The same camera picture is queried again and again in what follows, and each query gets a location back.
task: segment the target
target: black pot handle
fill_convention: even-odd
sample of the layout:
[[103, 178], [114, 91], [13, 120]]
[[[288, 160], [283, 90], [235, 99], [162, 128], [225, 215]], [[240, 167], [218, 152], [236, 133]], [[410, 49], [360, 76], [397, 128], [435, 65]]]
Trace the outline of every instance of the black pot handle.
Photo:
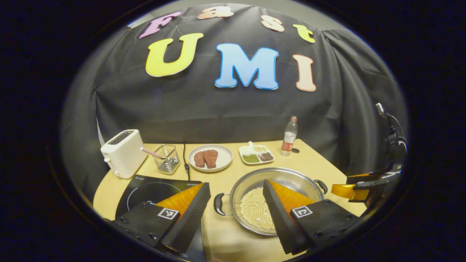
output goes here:
[[315, 183], [319, 184], [319, 186], [323, 189], [323, 194], [326, 194], [328, 189], [327, 186], [320, 180], [314, 180]]
[[222, 207], [223, 207], [222, 197], [224, 195], [229, 196], [230, 194], [220, 193], [215, 196], [215, 198], [213, 199], [213, 209], [215, 209], [215, 212], [217, 212], [220, 215], [232, 215], [232, 214], [225, 214], [222, 210]]

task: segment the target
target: white plate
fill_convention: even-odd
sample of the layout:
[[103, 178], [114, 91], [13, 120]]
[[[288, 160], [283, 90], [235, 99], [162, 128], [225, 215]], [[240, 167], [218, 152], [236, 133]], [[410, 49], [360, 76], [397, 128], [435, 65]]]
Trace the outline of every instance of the white plate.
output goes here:
[[[194, 161], [194, 155], [197, 152], [210, 150], [210, 149], [216, 150], [219, 153], [217, 157], [217, 161], [215, 161], [216, 167], [207, 168], [207, 164], [204, 167], [197, 167], [196, 162]], [[222, 145], [201, 145], [201, 146], [194, 148], [193, 151], [191, 151], [191, 153], [189, 153], [188, 155], [189, 164], [191, 164], [191, 166], [194, 167], [195, 169], [202, 171], [202, 172], [220, 171], [222, 169], [225, 169], [227, 166], [229, 166], [232, 160], [233, 160], [233, 153], [231, 152], [231, 150], [229, 150], [228, 148]]]
[[[264, 148], [265, 150], [264, 151], [256, 151], [255, 150], [255, 147], [262, 147]], [[239, 148], [238, 150], [240, 152], [240, 157], [241, 157], [241, 160], [245, 163], [245, 164], [248, 164], [248, 165], [259, 165], [259, 164], [265, 164], [265, 163], [270, 163], [272, 161], [275, 160], [275, 157], [274, 155], [272, 154], [272, 152], [264, 145], [253, 145], [253, 143], [251, 141], [249, 141], [249, 145], [245, 145], [245, 146], [242, 146]], [[272, 156], [272, 160], [269, 160], [269, 161], [262, 161], [259, 157], [259, 155], [261, 154], [264, 154], [264, 153], [270, 153], [270, 155]], [[249, 162], [246, 162], [244, 159], [243, 159], [243, 155], [257, 155], [257, 158], [259, 159], [259, 162], [257, 163], [249, 163]]]

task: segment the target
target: pot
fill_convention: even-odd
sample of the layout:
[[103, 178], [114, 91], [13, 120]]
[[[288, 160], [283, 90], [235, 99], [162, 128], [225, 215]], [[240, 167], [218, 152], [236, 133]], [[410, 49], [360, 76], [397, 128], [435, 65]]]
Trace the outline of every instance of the pot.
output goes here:
[[[324, 199], [324, 194], [327, 193], [327, 187], [320, 180], [312, 180], [302, 173], [287, 169], [287, 168], [262, 168], [252, 171], [240, 178], [233, 186], [230, 194], [220, 193], [215, 196], [213, 207], [220, 215], [232, 215], [236, 221], [245, 228], [262, 235], [277, 235], [274, 229], [263, 229], [251, 225], [241, 214], [241, 198], [249, 191], [258, 187], [263, 187], [264, 179], [270, 179], [274, 182], [282, 184], [298, 193], [301, 193], [316, 202]], [[222, 210], [222, 197], [230, 196], [230, 206], [232, 214], [226, 214]]]

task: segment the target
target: blue letter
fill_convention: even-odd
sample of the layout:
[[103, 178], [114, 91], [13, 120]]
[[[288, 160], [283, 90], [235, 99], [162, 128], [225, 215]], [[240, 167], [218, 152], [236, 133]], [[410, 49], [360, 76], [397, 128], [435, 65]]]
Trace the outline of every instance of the blue letter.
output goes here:
[[235, 87], [238, 81], [233, 78], [233, 69], [236, 70], [244, 86], [248, 86], [256, 71], [259, 71], [254, 85], [260, 89], [277, 89], [275, 81], [275, 58], [278, 52], [270, 48], [260, 48], [254, 57], [249, 58], [237, 44], [220, 44], [217, 50], [222, 52], [222, 66], [220, 78], [215, 80], [217, 87]]

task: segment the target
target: induction cooktop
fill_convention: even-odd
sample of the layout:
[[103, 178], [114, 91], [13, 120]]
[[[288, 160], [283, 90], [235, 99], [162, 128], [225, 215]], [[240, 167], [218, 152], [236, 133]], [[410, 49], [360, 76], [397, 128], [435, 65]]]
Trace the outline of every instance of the induction cooktop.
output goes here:
[[[126, 187], [118, 203], [115, 217], [119, 217], [132, 208], [143, 202], [155, 205], [185, 189], [202, 183], [201, 181], [173, 180], [153, 178], [142, 175], [134, 175]], [[201, 226], [199, 225], [196, 234], [185, 254], [181, 254], [181, 259], [189, 261], [205, 262], [204, 248], [202, 244]]]

